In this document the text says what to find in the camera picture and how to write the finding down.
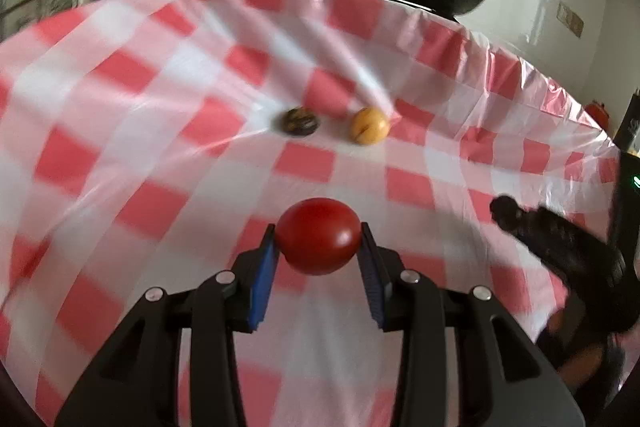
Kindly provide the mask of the person right hand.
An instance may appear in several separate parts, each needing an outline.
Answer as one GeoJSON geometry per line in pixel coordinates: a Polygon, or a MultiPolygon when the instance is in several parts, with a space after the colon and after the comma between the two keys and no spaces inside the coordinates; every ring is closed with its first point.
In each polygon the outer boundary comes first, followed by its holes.
{"type": "Polygon", "coordinates": [[[605,341],[597,341],[589,345],[583,343],[579,350],[570,351],[570,354],[566,355],[561,338],[565,322],[564,310],[557,309],[549,317],[544,333],[550,340],[552,353],[555,355],[556,352],[560,352],[561,355],[562,363],[556,369],[556,373],[559,374],[565,386],[571,392],[575,392],[600,369],[608,344],[605,341]]]}

